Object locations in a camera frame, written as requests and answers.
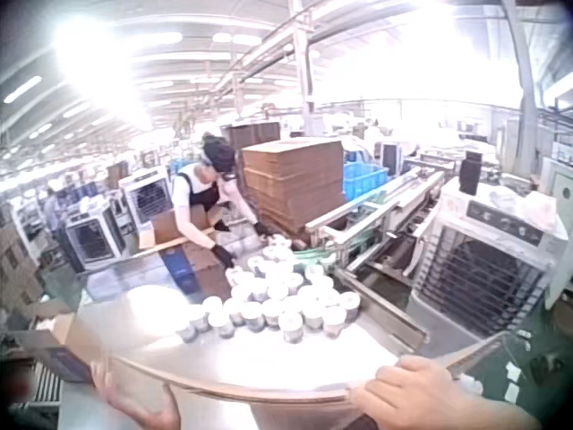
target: white machine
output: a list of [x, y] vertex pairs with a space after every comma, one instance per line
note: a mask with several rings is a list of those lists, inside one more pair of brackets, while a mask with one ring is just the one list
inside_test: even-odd
[[[557, 212], [569, 237], [573, 236], [573, 167], [559, 163], [555, 159], [543, 159], [539, 191], [555, 197]], [[573, 240], [569, 241], [562, 263], [552, 280], [553, 291], [557, 292], [563, 288], [573, 291], [571, 256], [573, 256]]]
[[519, 214], [519, 204], [499, 208], [490, 197], [495, 187], [479, 184], [476, 196], [458, 188], [453, 178], [441, 189], [406, 310], [447, 337], [452, 350], [515, 328], [544, 293], [552, 305], [562, 288], [550, 284], [568, 243], [560, 221], [542, 231]]
[[125, 241], [109, 202], [102, 196], [84, 200], [79, 213], [66, 221], [66, 233], [81, 263], [89, 271], [125, 257]]
[[[510, 118], [497, 133], [497, 154], [503, 173], [513, 173], [517, 158], [517, 140], [519, 136], [519, 118]], [[537, 153], [532, 160], [531, 173], [541, 172], [543, 157], [550, 157], [553, 151], [553, 131], [544, 125], [537, 125], [535, 141]]]
[[124, 194], [120, 190], [109, 190], [106, 192], [106, 196], [109, 199], [109, 205], [119, 229], [127, 227], [132, 222], [132, 219], [129, 215], [129, 208], [127, 207]]
[[173, 209], [167, 169], [148, 168], [119, 180], [125, 200], [138, 230], [149, 227], [151, 218]]

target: worker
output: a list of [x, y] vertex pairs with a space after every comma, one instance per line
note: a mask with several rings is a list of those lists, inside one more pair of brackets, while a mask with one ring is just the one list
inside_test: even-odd
[[[120, 394], [113, 375], [103, 365], [92, 364], [91, 372], [102, 399], [131, 417], [141, 428], [182, 428], [175, 395], [168, 385], [163, 386], [163, 410], [150, 412]], [[375, 379], [350, 391], [350, 401], [384, 430], [541, 428], [535, 418], [515, 405], [464, 391], [452, 380], [448, 370], [424, 357], [403, 356], [396, 365], [381, 367]]]
[[195, 244], [210, 249], [226, 268], [234, 267], [234, 256], [193, 225], [192, 206], [202, 206], [210, 225], [217, 231], [228, 232], [228, 226], [220, 219], [221, 208], [218, 204], [232, 202], [253, 224], [260, 237], [267, 237], [270, 232], [257, 220], [237, 189], [232, 174], [235, 168], [235, 151], [226, 145], [223, 138], [212, 134], [205, 134], [203, 142], [201, 162], [179, 170], [173, 183], [172, 202], [177, 229]]

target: evaporative air cooler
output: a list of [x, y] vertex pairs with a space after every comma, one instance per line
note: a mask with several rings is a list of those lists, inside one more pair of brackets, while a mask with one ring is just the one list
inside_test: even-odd
[[421, 351], [428, 357], [453, 352], [512, 330], [543, 295], [567, 246], [558, 219], [543, 231], [513, 209], [492, 200], [494, 187], [461, 193], [457, 178], [441, 190], [406, 312], [431, 333]]
[[171, 184], [164, 167], [140, 170], [120, 179], [119, 186], [124, 190], [125, 200], [138, 231], [148, 228], [155, 215], [173, 209]]
[[79, 213], [65, 224], [67, 235], [84, 268], [95, 271], [122, 260], [125, 241], [109, 201], [99, 196], [82, 201]]

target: cardboard box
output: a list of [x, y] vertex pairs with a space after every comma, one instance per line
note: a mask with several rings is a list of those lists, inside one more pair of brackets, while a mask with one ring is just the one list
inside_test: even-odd
[[58, 315], [46, 328], [12, 334], [31, 356], [69, 383], [90, 383], [90, 363], [103, 358], [99, 338], [76, 314]]

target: blue plastic crate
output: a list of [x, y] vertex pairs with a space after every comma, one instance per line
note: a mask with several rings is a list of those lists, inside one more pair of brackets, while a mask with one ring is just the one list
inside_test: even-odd
[[343, 191], [347, 202], [387, 182], [387, 168], [364, 163], [346, 163], [344, 166]]

